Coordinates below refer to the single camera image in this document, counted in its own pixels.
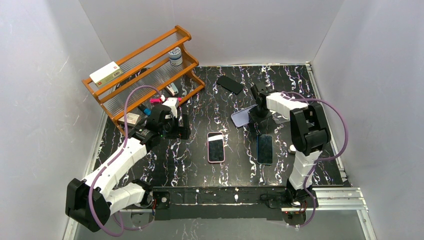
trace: gray floor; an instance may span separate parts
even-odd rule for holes
[[[126,226],[131,226],[130,213],[123,213]],[[135,220],[147,221],[147,214]],[[319,210],[313,221],[299,230],[286,227],[283,222],[266,219],[177,219],[154,221],[143,231],[125,231],[119,239],[152,240],[364,240],[364,232],[356,210]],[[110,219],[106,226],[114,232],[119,227]],[[102,230],[90,232],[78,226],[76,240],[113,240]]]

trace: marble tabletop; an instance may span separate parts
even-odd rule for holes
[[[315,97],[305,65],[275,66],[225,66],[196,67],[196,75],[205,83],[205,89],[194,95],[178,109],[179,114],[188,113],[191,136],[188,140],[162,139],[146,157],[139,160],[119,181],[125,186],[133,179],[143,179],[154,187],[246,187],[284,186],[293,169],[294,155],[288,153],[291,144],[290,123],[267,120],[236,128],[231,114],[255,103],[250,87],[263,82],[276,91],[294,91],[308,98]],[[226,75],[244,85],[234,94],[216,85],[219,76]],[[196,85],[187,79],[176,84],[179,97]],[[209,132],[224,134],[225,161],[211,164],[207,160],[206,135]],[[273,139],[273,164],[256,162],[256,136],[271,135]],[[110,119],[102,136],[95,167],[104,162],[124,137]],[[322,157],[333,156],[328,144]],[[343,184],[336,161],[318,163],[313,184],[340,186]]]

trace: wooden rack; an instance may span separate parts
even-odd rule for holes
[[[205,87],[205,83],[193,73],[193,68],[198,66],[199,62],[184,47],[184,43],[191,39],[192,36],[188,31],[176,25],[174,29],[116,61],[123,74],[102,88],[98,88],[91,78],[82,80],[82,83],[124,134],[118,120],[124,116],[125,100],[136,87],[151,85],[160,91],[185,75],[195,81],[198,87],[184,96],[180,105]],[[176,47],[181,49],[183,62],[181,65],[173,66],[170,64],[168,52]],[[149,65],[152,67],[141,73],[142,69]],[[129,100],[127,111],[131,112],[155,94],[156,91],[147,88],[138,90]]]

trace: white box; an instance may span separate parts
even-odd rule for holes
[[[90,74],[90,78],[98,88],[101,88],[121,74],[121,68],[113,61]]]
[[[134,114],[134,113],[131,113],[131,112],[126,114],[126,123],[128,124],[128,126],[135,127],[140,122],[141,119],[142,119],[142,117],[138,114]],[[118,120],[118,123],[124,124],[125,123],[124,117],[121,117]]]

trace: blue and white canister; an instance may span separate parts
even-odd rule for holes
[[[178,66],[183,63],[183,56],[181,54],[181,49],[179,47],[176,47],[172,49],[170,52],[168,52],[169,56],[169,62],[173,66]]]

